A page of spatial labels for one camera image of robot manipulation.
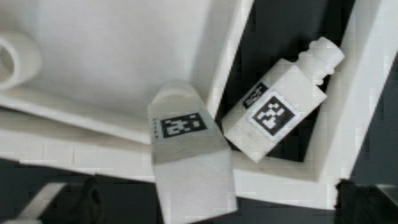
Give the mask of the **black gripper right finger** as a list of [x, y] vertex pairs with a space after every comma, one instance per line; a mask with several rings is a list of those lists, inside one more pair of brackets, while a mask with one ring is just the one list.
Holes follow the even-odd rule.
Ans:
[[395, 185], [362, 185], [342, 179], [335, 190], [333, 224], [398, 224]]

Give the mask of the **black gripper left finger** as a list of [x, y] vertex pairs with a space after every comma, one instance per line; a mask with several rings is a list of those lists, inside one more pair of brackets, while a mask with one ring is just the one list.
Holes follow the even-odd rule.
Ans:
[[106, 224], [97, 182], [44, 185], [10, 224]]

